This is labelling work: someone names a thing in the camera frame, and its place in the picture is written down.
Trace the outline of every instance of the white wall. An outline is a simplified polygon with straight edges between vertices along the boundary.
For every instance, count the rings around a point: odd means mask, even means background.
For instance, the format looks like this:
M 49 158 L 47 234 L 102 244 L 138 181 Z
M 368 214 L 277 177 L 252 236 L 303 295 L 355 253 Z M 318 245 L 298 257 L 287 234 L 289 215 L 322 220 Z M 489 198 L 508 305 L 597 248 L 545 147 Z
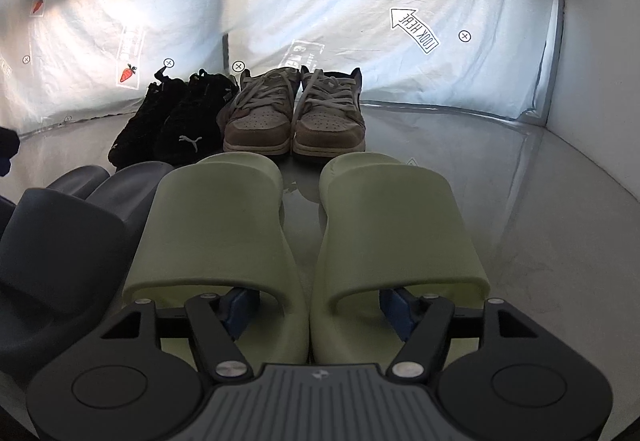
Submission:
M 548 128 L 640 199 L 640 0 L 566 0 Z

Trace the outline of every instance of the triangular cutout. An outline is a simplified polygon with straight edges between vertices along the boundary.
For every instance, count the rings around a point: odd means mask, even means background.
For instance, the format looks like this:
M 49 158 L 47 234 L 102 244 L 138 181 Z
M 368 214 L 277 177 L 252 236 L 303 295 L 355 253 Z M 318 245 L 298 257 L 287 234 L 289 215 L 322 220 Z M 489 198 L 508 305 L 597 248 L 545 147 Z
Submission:
M 140 334 L 140 312 L 129 313 L 120 322 L 101 336 L 103 340 L 137 338 Z
M 502 338 L 538 337 L 537 334 L 507 311 L 498 311 L 498 323 L 500 325 L 500 336 Z

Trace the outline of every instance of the puma logo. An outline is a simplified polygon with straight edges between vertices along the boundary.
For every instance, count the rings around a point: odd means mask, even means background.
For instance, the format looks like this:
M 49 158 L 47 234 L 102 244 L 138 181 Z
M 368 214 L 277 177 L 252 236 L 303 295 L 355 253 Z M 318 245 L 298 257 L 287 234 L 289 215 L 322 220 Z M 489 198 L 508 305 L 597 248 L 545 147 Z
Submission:
M 196 138 L 195 140 L 186 137 L 186 136 L 180 136 L 178 138 L 178 141 L 188 141 L 189 143 L 191 143 L 193 145 L 193 148 L 196 150 L 196 153 L 198 153 L 198 141 L 202 139 L 202 136 Z

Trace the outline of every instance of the ribbed gray panel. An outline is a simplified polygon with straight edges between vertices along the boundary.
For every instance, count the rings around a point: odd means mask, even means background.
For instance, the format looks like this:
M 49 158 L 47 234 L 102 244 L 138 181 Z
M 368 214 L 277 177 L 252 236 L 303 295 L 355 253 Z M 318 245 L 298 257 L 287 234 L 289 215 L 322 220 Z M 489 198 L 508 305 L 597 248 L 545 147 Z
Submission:
M 415 386 L 373 365 L 268 365 L 245 385 L 214 392 L 172 441 L 470 441 Z

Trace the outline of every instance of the beige sneaker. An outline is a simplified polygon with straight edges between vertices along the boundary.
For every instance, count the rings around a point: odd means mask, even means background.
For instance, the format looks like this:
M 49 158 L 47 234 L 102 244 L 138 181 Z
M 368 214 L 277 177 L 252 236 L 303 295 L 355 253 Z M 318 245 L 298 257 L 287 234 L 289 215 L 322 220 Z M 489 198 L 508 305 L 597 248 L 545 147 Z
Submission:
M 336 157 L 365 150 L 365 125 L 360 111 L 362 74 L 313 73 L 302 67 L 303 93 L 292 120 L 295 154 Z
M 245 69 L 240 92 L 218 114 L 225 152 L 247 151 L 275 156 L 290 148 L 291 119 L 300 71 L 273 69 L 255 78 Z

